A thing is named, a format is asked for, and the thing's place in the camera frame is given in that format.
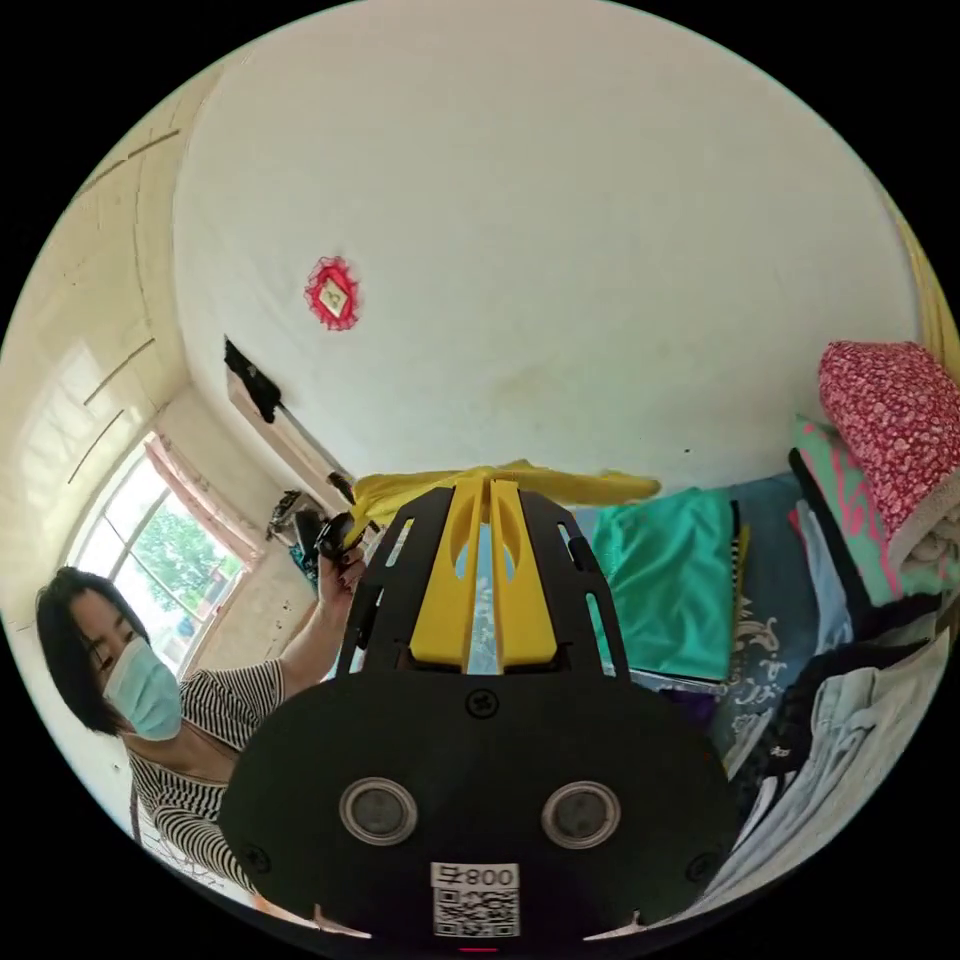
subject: face mask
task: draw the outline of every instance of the face mask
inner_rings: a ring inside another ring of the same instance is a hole
[[[143,637],[127,644],[103,695],[144,740],[170,740],[180,731],[180,684]]]

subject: woman's hand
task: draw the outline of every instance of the woman's hand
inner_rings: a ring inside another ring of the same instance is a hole
[[[320,558],[320,609],[331,625],[346,626],[347,614],[353,603],[353,593],[367,565],[363,562],[363,550],[355,547],[345,554],[341,564]]]

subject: yellow cloth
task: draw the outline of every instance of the yellow cloth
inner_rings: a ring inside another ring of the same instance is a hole
[[[473,467],[470,470],[440,470],[432,473],[373,474],[357,481],[353,488],[356,506],[350,511],[355,524],[348,543],[373,521],[389,526],[401,507],[436,487],[452,487],[462,480],[482,478],[484,502],[482,518],[489,522],[490,481],[510,480],[521,490],[540,493],[563,506],[613,507],[634,500],[646,500],[660,491],[660,484],[650,477],[633,477],[609,471],[590,477],[560,473],[546,467],[535,467],[526,460],[514,460],[502,467]]]
[[[957,332],[943,288],[910,224],[882,187],[880,193],[890,208],[910,258],[910,269],[920,301],[921,342],[940,361],[954,383],[960,386],[960,333]]]

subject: window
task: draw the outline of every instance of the window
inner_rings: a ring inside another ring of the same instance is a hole
[[[190,515],[142,452],[121,472],[68,562],[116,584],[156,654],[180,675],[243,564]]]

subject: tree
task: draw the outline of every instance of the tree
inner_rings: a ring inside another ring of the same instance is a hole
[[[133,545],[141,563],[185,606],[195,610],[210,585],[210,575],[222,559],[210,537],[192,517],[161,507]],[[171,613],[180,607],[153,580],[153,598]]]

